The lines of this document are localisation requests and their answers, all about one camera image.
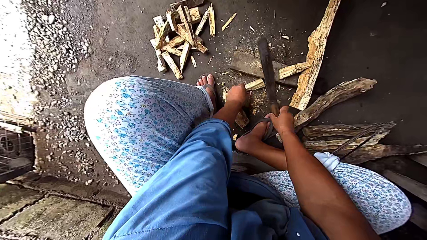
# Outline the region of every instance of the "dirt ground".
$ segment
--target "dirt ground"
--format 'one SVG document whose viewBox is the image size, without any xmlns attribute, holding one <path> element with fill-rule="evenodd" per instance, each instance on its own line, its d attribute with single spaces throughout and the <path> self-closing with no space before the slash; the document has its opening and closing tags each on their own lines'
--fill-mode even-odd
<svg viewBox="0 0 427 240">
<path fill-rule="evenodd" d="M 149 39 L 154 37 L 152 17 L 164 15 L 172 0 L 68 0 L 63 4 L 63 16 L 71 24 L 69 31 L 88 39 L 89 57 L 81 58 L 76 71 L 67 73 L 62 90 L 40 91 L 41 104 L 55 99 L 66 99 L 62 106 L 45 108 L 40 119 L 59 123 L 66 116 L 75 116 L 71 125 L 79 126 L 82 140 L 58 146 L 61 129 L 48 128 L 37 138 L 38 171 L 44 175 L 82 181 L 91 185 L 127 194 L 123 186 L 84 136 L 83 106 L 85 100 L 102 82 L 114 77 L 141 75 L 176 80 L 172 71 L 159 73 L 156 57 Z M 426 62 L 423 48 L 427 32 L 423 1 L 382 0 L 342 1 L 334 20 L 316 84 L 328 90 L 333 86 L 358 77 L 376 79 L 374 89 L 323 113 L 315 124 L 357 124 L 397 122 L 383 142 L 387 144 L 427 145 L 427 127 L 423 124 L 427 107 L 425 94 Z M 304 62 L 307 37 L 319 24 L 328 1 L 217 1 L 213 0 L 216 15 L 216 36 L 209 35 L 205 26 L 201 33 L 207 54 L 193 54 L 197 68 L 190 62 L 184 68 L 181 82 L 194 84 L 198 76 L 212 73 L 216 82 L 231 87 L 239 82 L 248 83 L 256 78 L 241 75 L 229 69 L 236 49 L 257 54 L 257 40 L 266 36 L 272 44 L 273 59 L 287 65 Z M 203 14 L 208 2 L 200 7 Z M 230 27 L 221 31 L 224 20 L 237 13 Z M 290 40 L 281 38 L 289 36 Z M 218 95 L 222 90 L 217 87 Z M 281 87 L 278 92 L 282 105 L 290 102 L 295 89 Z M 253 93 L 262 99 L 263 91 Z M 253 115 L 245 109 L 251 123 L 245 129 L 233 131 L 241 135 L 267 113 L 266 106 Z"/>
</svg>

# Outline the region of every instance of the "machete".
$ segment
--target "machete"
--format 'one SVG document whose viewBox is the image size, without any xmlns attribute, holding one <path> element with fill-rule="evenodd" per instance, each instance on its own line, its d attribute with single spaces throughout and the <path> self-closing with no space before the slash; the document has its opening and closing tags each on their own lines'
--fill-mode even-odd
<svg viewBox="0 0 427 240">
<path fill-rule="evenodd" d="M 276 117 L 279 116 L 279 105 L 276 98 L 276 83 L 274 79 L 273 61 L 270 55 L 270 49 L 265 37 L 258 41 L 258 51 L 260 52 L 261 65 L 264 72 L 264 83 L 267 89 L 267 98 L 270 106 L 270 112 Z"/>
</svg>

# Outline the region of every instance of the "hand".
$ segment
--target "hand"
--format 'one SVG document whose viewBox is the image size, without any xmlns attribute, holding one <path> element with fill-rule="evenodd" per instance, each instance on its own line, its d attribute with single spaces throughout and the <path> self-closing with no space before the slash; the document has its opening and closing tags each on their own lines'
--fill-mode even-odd
<svg viewBox="0 0 427 240">
<path fill-rule="evenodd" d="M 246 101 L 246 88 L 244 83 L 240 83 L 239 85 L 233 86 L 230 91 L 227 93 L 227 102 L 238 102 L 243 105 Z"/>
<path fill-rule="evenodd" d="M 288 109 L 288 106 L 283 106 L 280 109 L 278 117 L 276 117 L 273 113 L 270 113 L 271 122 L 273 122 L 273 126 L 279 134 L 295 132 L 294 118 L 292 114 L 288 112 Z"/>
</svg>

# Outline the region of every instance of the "stone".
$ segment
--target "stone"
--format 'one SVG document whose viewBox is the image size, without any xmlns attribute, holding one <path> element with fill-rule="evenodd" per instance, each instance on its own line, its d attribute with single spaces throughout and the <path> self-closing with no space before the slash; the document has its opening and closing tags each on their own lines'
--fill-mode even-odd
<svg viewBox="0 0 427 240">
<path fill-rule="evenodd" d="M 43 193 L 11 184 L 0 184 L 0 222 L 10 218 L 26 205 L 43 198 Z"/>
<path fill-rule="evenodd" d="M 0 231 L 36 235 L 40 239 L 84 239 L 112 211 L 112 207 L 49 196 L 0 225 Z"/>
</svg>

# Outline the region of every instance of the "wooden plank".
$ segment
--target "wooden plank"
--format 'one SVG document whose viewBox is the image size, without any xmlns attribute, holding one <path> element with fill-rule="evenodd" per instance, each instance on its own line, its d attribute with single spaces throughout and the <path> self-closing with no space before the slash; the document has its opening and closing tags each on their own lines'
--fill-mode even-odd
<svg viewBox="0 0 427 240">
<path fill-rule="evenodd" d="M 375 125 L 377 125 L 377 123 L 355 125 L 325 124 L 305 127 L 302 129 L 302 132 L 304 133 L 304 136 L 306 136 L 308 139 L 318 139 L 321 137 L 330 137 L 335 135 L 353 137 Z M 396 124 L 394 122 L 389 122 L 386 125 L 382 126 L 380 129 L 377 129 L 376 132 L 390 132 L 390 129 L 395 125 Z M 367 132 L 365 136 L 368 136 L 372 133 L 373 131 Z"/>
<path fill-rule="evenodd" d="M 338 84 L 320 96 L 310 107 L 295 115 L 295 131 L 299 131 L 329 107 L 372 89 L 376 83 L 376 80 L 358 78 Z"/>
<path fill-rule="evenodd" d="M 184 49 L 182 50 L 182 55 L 179 58 L 179 69 L 181 72 L 184 70 L 185 62 L 188 58 L 188 53 L 190 52 L 190 44 L 188 42 L 184 43 Z"/>
<path fill-rule="evenodd" d="M 212 37 L 215 37 L 215 11 L 214 7 L 211 5 L 208 8 L 209 13 L 209 33 Z"/>
<path fill-rule="evenodd" d="M 425 209 L 421 204 L 412 203 L 412 214 L 409 221 L 424 231 L 427 231 L 427 209 Z"/>
<path fill-rule="evenodd" d="M 227 26 L 230 24 L 230 22 L 234 19 L 234 17 L 237 15 L 237 13 L 235 12 L 234 14 L 233 14 L 233 16 L 231 16 L 225 23 L 224 23 L 224 25 L 222 26 L 222 28 L 221 28 L 221 31 L 224 31 L 226 28 L 227 28 Z"/>
<path fill-rule="evenodd" d="M 311 153 L 315 152 L 333 152 L 336 146 L 333 147 L 310 147 L 308 151 Z M 350 150 L 340 150 L 335 153 L 336 156 L 342 157 Z M 410 155 L 427 152 L 427 146 L 415 145 L 415 146 L 399 146 L 399 145 L 382 145 L 376 144 L 372 146 L 363 146 L 352 152 L 345 159 L 341 159 L 341 162 L 348 164 L 360 164 L 367 162 L 372 159 L 395 156 L 395 155 Z"/>
<path fill-rule="evenodd" d="M 303 70 L 307 69 L 309 66 L 310 66 L 310 63 L 301 62 L 301 63 L 284 67 L 282 69 L 279 69 L 279 78 L 284 79 L 285 77 L 289 77 L 290 75 L 293 75 L 295 73 L 302 72 Z"/>
<path fill-rule="evenodd" d="M 427 202 L 427 185 L 390 170 L 384 170 L 382 175 L 399 187 Z"/>
<path fill-rule="evenodd" d="M 178 67 L 176 66 L 175 62 L 173 61 L 173 59 L 170 57 L 168 52 L 164 52 L 161 54 L 162 57 L 164 58 L 164 60 L 166 61 L 166 63 L 169 65 L 170 69 L 172 70 L 173 74 L 175 75 L 175 77 L 179 80 L 179 79 L 183 79 L 184 77 L 182 76 L 181 72 L 179 71 Z"/>
<path fill-rule="evenodd" d="M 257 90 L 265 87 L 264 80 L 262 78 L 252 81 L 250 83 L 245 84 L 246 91 Z"/>
<path fill-rule="evenodd" d="M 170 10 L 167 10 L 166 11 L 166 19 L 167 19 L 167 22 L 169 23 L 169 25 L 170 25 L 170 29 L 172 30 L 172 31 L 176 31 L 176 19 L 175 19 L 175 13 L 174 12 L 172 12 L 172 11 L 170 11 Z"/>
<path fill-rule="evenodd" d="M 298 88 L 292 96 L 289 106 L 304 110 L 313 92 L 314 83 L 322 65 L 323 54 L 325 53 L 326 40 L 332 26 L 335 13 L 341 0 L 329 0 L 325 14 L 319 26 L 308 37 L 307 60 L 310 67 L 304 70 L 298 78 Z"/>
<path fill-rule="evenodd" d="M 164 21 L 163 21 L 163 17 L 161 16 L 161 15 L 159 15 L 159 16 L 155 16 L 155 17 L 153 17 L 153 20 L 154 20 L 154 23 L 156 24 L 156 26 L 160 29 L 162 26 L 163 26 L 163 24 L 164 24 Z M 164 39 L 166 42 L 169 42 L 169 37 L 166 35 L 166 37 L 165 37 L 165 39 Z"/>
<path fill-rule="evenodd" d="M 196 60 L 194 59 L 193 56 L 190 56 L 191 62 L 193 63 L 193 67 L 196 68 L 197 64 L 196 64 Z"/>
<path fill-rule="evenodd" d="M 209 17 L 209 11 L 206 10 L 205 13 L 203 14 L 202 19 L 200 20 L 199 25 L 197 26 L 196 31 L 194 32 L 195 35 L 199 35 L 200 34 L 200 32 L 202 31 L 203 26 L 205 25 L 206 20 L 208 19 L 208 17 Z"/>
<path fill-rule="evenodd" d="M 161 47 L 161 49 L 163 51 L 167 51 L 171 54 L 177 55 L 177 56 L 181 56 L 182 52 L 174 47 L 169 46 L 168 44 L 164 45 L 163 47 Z"/>
<path fill-rule="evenodd" d="M 158 34 L 158 38 L 156 38 L 156 49 L 160 49 L 163 45 L 166 45 L 165 39 L 167 37 L 167 33 L 170 31 L 170 25 L 168 23 L 164 23 L 160 28 L 160 32 Z"/>
<path fill-rule="evenodd" d="M 194 46 L 194 40 L 193 40 L 193 29 L 191 28 L 191 24 L 188 23 L 186 14 L 184 13 L 184 10 L 182 9 L 182 6 L 179 6 L 177 9 L 179 13 L 179 18 L 181 19 L 181 22 L 184 24 L 185 32 L 187 33 L 187 39 L 184 38 L 188 43 L 190 43 L 192 46 Z"/>
<path fill-rule="evenodd" d="M 198 7 L 190 8 L 189 11 L 190 11 L 191 24 L 200 22 L 201 17 L 200 17 L 199 8 Z"/>
<path fill-rule="evenodd" d="M 278 73 L 279 69 L 282 69 L 285 66 L 286 65 L 284 64 L 273 61 L 273 69 L 275 73 Z M 233 58 L 231 59 L 230 69 L 246 73 L 251 76 L 264 78 L 261 60 L 250 54 L 240 51 L 234 52 Z M 275 80 L 279 83 L 287 84 L 293 87 L 297 87 L 298 85 L 296 78 L 279 79 L 279 76 L 275 76 Z"/>
<path fill-rule="evenodd" d="M 161 51 L 160 49 L 156 49 L 156 40 L 155 39 L 150 39 L 150 43 L 153 46 L 154 50 L 156 51 L 156 56 L 157 56 L 157 70 L 161 73 L 166 72 L 166 64 L 164 62 L 164 59 L 161 55 Z"/>
</svg>

